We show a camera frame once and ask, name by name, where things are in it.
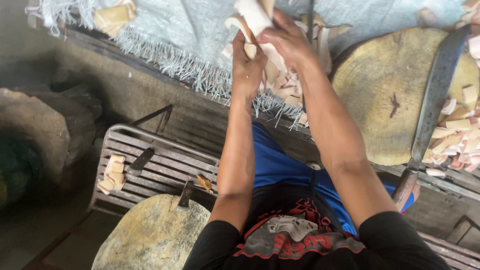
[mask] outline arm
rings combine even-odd
[[[369,164],[359,128],[342,104],[319,60],[292,19],[275,10],[281,29],[266,29],[259,43],[272,43],[302,84],[313,139],[335,188],[358,227],[369,217],[397,211]]]
[[[218,168],[218,198],[208,222],[227,221],[241,233],[247,220],[255,178],[252,136],[252,100],[256,97],[267,57],[258,49],[250,61],[238,32],[233,40],[233,85],[228,128]]]

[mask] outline person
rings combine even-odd
[[[300,29],[279,10],[274,22],[257,41],[297,71],[325,170],[289,158],[252,123],[267,57],[250,61],[239,31],[218,198],[183,269],[450,269],[399,213]]]

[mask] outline knife handle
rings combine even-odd
[[[419,171],[405,169],[400,176],[400,182],[396,185],[395,191],[393,192],[392,199],[397,208],[400,208],[399,211],[403,208],[405,203],[412,193],[413,187],[417,183],[419,177]]]

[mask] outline black t-shirt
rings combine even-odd
[[[276,184],[254,190],[244,235],[207,224],[183,269],[450,269],[398,212],[370,217],[359,236],[314,189]]]

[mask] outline right hand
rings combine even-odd
[[[296,70],[303,64],[318,61],[312,46],[290,17],[274,9],[273,21],[279,29],[265,29],[257,37],[258,43],[272,43],[285,64]]]

